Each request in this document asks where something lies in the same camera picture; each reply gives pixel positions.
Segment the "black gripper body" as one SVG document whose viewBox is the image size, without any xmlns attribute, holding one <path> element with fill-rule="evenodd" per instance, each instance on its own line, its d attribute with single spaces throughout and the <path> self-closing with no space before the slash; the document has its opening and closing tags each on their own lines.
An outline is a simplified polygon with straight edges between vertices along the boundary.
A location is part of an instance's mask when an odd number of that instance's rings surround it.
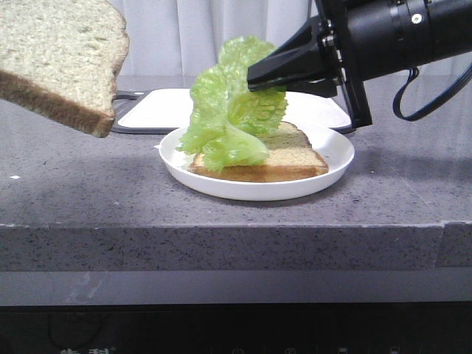
<svg viewBox="0 0 472 354">
<path fill-rule="evenodd" d="M 343 1 L 316 1 L 322 22 L 322 44 L 325 53 L 327 78 L 338 79 L 342 97 L 350 116 L 350 127 L 372 124 L 364 84 L 355 59 L 350 31 L 347 26 L 347 6 Z"/>
</svg>

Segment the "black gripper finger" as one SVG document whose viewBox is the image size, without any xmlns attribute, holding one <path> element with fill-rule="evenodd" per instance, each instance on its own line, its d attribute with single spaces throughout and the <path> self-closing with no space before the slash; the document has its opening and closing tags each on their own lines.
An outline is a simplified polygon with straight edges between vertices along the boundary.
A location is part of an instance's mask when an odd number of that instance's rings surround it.
<svg viewBox="0 0 472 354">
<path fill-rule="evenodd" d="M 309 18 L 282 46 L 248 68 L 248 89 L 259 91 L 326 79 L 321 37 L 320 17 Z"/>
<path fill-rule="evenodd" d="M 323 98 L 338 95 L 338 79 L 300 80 L 286 85 L 287 91 L 312 94 Z"/>
</svg>

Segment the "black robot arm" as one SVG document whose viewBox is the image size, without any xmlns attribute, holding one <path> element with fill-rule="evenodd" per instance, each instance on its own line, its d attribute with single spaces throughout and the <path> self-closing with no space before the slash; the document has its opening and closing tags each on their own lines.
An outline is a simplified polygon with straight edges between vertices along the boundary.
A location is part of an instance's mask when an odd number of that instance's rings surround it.
<svg viewBox="0 0 472 354">
<path fill-rule="evenodd" d="M 469 1 L 318 1 L 318 13 L 249 67 L 251 91 L 342 94 L 346 132 L 372 122 L 364 82 L 471 50 Z"/>
</svg>

